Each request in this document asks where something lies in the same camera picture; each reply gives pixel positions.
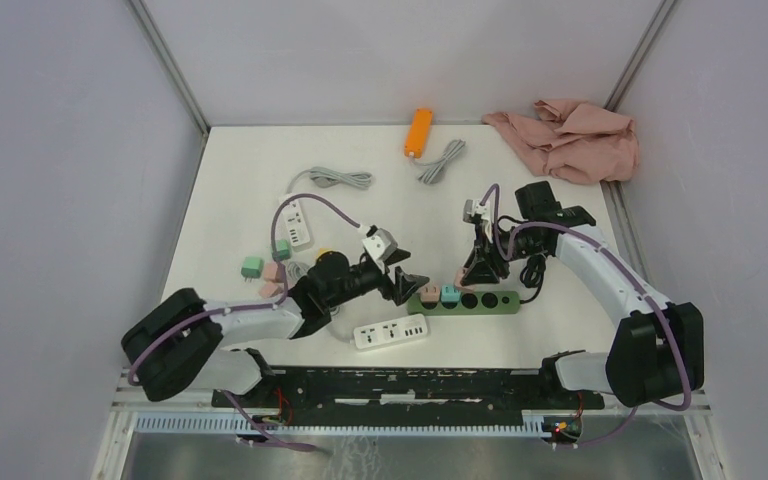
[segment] white power strip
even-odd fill
[[[282,196],[278,199],[279,204],[291,196],[292,194]],[[311,238],[310,229],[307,228],[307,221],[298,199],[287,204],[281,211],[281,216],[284,219],[284,227],[290,236],[290,246],[293,247],[293,250],[304,250],[313,244],[313,238]]]
[[[412,342],[427,337],[428,333],[425,315],[417,313],[416,315],[355,328],[355,347],[358,350],[368,350]]]

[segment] black cable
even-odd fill
[[[540,291],[543,290],[543,279],[546,273],[546,255],[538,254],[528,257],[525,261],[525,267],[519,274],[519,281],[525,288],[536,288],[531,298],[527,300],[520,300],[521,305],[533,302],[537,295],[540,295]]]
[[[509,222],[516,223],[516,224],[525,223],[525,220],[517,220],[516,218],[514,218],[514,217],[512,217],[510,215],[500,215],[499,216],[499,220],[507,220]]]

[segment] green plug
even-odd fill
[[[290,252],[290,242],[284,240],[283,238],[275,242],[275,248],[276,250],[272,255],[275,260],[287,260],[292,255]]]
[[[260,257],[246,257],[243,260],[243,268],[240,269],[240,274],[246,280],[254,278],[260,278],[260,273],[263,271],[263,259]]]

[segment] pink cloth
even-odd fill
[[[628,180],[640,163],[634,119],[584,100],[541,100],[540,120],[515,113],[491,113],[493,126],[535,176],[572,183]]]

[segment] white wall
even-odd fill
[[[602,104],[658,0],[148,0],[213,125]]]
[[[682,2],[620,110],[654,283],[705,314],[730,478],[768,478],[768,2]]]
[[[125,2],[0,2],[0,479],[89,476],[199,148]]]

